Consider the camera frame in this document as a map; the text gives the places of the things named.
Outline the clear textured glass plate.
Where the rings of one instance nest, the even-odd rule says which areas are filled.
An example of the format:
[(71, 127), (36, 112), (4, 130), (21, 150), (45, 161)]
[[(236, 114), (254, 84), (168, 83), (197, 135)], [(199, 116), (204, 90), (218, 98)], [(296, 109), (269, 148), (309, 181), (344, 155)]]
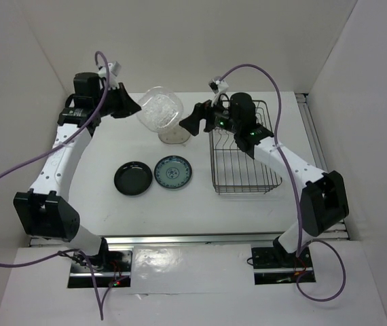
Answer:
[(150, 131), (161, 134), (174, 128), (182, 118), (183, 104), (171, 90), (157, 86), (149, 89), (138, 101), (139, 122)]

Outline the black round plate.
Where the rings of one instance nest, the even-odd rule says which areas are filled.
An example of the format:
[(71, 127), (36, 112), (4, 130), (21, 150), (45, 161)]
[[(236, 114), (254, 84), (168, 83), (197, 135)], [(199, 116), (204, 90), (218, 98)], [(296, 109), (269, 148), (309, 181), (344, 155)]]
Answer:
[(131, 161), (121, 165), (114, 174), (116, 190), (125, 196), (139, 196), (151, 186), (153, 175), (148, 165)]

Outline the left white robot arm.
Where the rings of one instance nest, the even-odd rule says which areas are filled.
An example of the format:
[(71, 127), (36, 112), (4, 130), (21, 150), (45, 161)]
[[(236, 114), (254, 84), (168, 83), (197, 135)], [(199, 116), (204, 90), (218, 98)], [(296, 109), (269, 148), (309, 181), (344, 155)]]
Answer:
[(57, 121), (56, 138), (45, 164), (27, 192), (13, 199), (27, 235), (61, 240), (86, 254), (86, 263), (96, 271), (110, 263), (107, 241), (81, 226), (79, 213), (69, 204), (73, 176), (102, 117), (129, 117), (140, 111), (116, 73), (102, 68), (98, 73), (78, 73), (74, 93)]

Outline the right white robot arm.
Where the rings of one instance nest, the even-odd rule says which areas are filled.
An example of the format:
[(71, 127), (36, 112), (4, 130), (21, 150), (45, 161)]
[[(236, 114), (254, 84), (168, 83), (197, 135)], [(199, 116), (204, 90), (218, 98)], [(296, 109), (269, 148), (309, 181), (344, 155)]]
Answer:
[(297, 221), (274, 240), (272, 257), (279, 266), (288, 266), (303, 246), (345, 219), (349, 214), (344, 179), (333, 170), (317, 168), (279, 142), (275, 134), (257, 119), (254, 100), (247, 93), (231, 95), (228, 105), (206, 101), (194, 106), (179, 125), (191, 135), (220, 128), (233, 134), (238, 149), (265, 164), (293, 188)]

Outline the smoky square glass plate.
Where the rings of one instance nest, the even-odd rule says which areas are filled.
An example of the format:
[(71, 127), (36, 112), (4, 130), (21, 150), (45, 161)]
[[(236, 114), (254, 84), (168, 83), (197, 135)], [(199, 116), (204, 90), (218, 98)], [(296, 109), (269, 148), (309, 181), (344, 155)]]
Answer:
[(169, 131), (159, 133), (158, 138), (167, 145), (180, 145), (187, 142), (191, 134), (180, 126), (175, 126)]

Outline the blue floral patterned plate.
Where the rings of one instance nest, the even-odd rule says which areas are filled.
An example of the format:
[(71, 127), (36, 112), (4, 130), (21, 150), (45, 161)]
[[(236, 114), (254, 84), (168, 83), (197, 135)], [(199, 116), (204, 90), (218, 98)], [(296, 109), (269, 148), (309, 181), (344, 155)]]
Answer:
[(166, 156), (155, 165), (153, 176), (163, 188), (178, 190), (187, 186), (191, 181), (193, 168), (181, 156)]

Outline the front aluminium rail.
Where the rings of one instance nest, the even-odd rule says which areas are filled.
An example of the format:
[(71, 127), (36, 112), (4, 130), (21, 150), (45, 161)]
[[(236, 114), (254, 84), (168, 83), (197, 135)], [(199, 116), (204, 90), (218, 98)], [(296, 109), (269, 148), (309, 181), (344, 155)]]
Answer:
[(109, 246), (135, 245), (189, 245), (232, 242), (267, 242), (279, 237), (279, 233), (242, 233), (242, 234), (188, 234), (161, 236), (108, 236)]

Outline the aluminium rail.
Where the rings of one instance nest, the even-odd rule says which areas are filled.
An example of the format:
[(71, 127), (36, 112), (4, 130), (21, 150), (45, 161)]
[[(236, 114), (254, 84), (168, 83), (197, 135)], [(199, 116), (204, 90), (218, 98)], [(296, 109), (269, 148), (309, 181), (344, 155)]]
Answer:
[(232, 242), (267, 242), (279, 237), (279, 233), (242, 233), (242, 234), (188, 234), (161, 236), (108, 236), (109, 246), (135, 245), (189, 245)]
[[(320, 139), (314, 125), (314, 120), (308, 106), (308, 95), (299, 93), (295, 94), (297, 101), (297, 106), (299, 107), (299, 112), (303, 121), (304, 128), (308, 137), (308, 142), (310, 144), (310, 149), (314, 158), (316, 167), (321, 168), (325, 171), (328, 171), (327, 163), (323, 155), (323, 150), (320, 144)], [(323, 232), (319, 238), (324, 240), (349, 240), (349, 233), (347, 231), (346, 224), (344, 220), (339, 221), (334, 226)]]

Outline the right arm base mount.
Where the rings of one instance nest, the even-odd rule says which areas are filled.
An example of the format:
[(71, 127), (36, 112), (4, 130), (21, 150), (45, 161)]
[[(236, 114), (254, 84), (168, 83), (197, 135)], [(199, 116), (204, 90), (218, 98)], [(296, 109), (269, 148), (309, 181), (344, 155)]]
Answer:
[(256, 285), (281, 285), (296, 283), (301, 276), (301, 283), (315, 283), (311, 253), (304, 249), (299, 258), (294, 255), (279, 259), (273, 247), (255, 247), (246, 260), (253, 268)]

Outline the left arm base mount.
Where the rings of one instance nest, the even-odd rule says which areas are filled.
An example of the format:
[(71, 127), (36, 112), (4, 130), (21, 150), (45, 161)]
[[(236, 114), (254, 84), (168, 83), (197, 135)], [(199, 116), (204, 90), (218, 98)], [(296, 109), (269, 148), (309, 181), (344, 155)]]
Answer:
[[(93, 288), (92, 275), (89, 265), (79, 253), (63, 253), (62, 257), (71, 260), (69, 289)], [(96, 257), (90, 257), (96, 286), (107, 288), (112, 285), (115, 288), (130, 287), (132, 269), (132, 250), (110, 251), (104, 261), (98, 265)]]

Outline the right side aluminium rail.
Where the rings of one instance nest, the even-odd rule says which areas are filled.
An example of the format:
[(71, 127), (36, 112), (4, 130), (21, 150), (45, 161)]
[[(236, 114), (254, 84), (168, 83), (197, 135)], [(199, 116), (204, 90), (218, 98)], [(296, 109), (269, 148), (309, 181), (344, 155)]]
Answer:
[[(314, 125), (314, 120), (308, 106), (308, 95), (299, 93), (295, 94), (297, 101), (297, 106), (299, 107), (299, 112), (303, 121), (304, 128), (308, 137), (308, 142), (310, 144), (310, 149), (314, 158), (316, 167), (321, 168), (325, 171), (328, 171), (327, 163), (323, 155), (323, 150), (320, 144), (320, 139)], [(319, 238), (324, 240), (349, 240), (349, 233), (347, 231), (346, 224), (344, 220), (339, 221), (334, 226), (323, 232)]]

